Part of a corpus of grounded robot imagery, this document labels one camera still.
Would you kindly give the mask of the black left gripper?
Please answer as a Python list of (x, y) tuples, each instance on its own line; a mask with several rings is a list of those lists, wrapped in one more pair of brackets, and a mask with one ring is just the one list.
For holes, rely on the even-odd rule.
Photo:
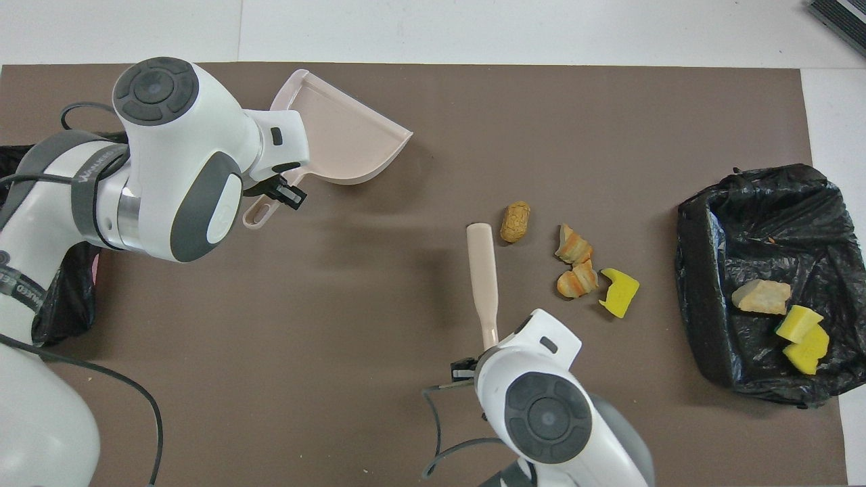
[(273, 192), (273, 199), (284, 206), (290, 207), (293, 210), (299, 210), (306, 200), (307, 193), (297, 186), (288, 185), (282, 173), (287, 170), (294, 170), (301, 167), (300, 162), (288, 162), (284, 164), (276, 164), (270, 168), (272, 175), (266, 176), (265, 179), (255, 182), (250, 188), (242, 191), (245, 197), (260, 196)]

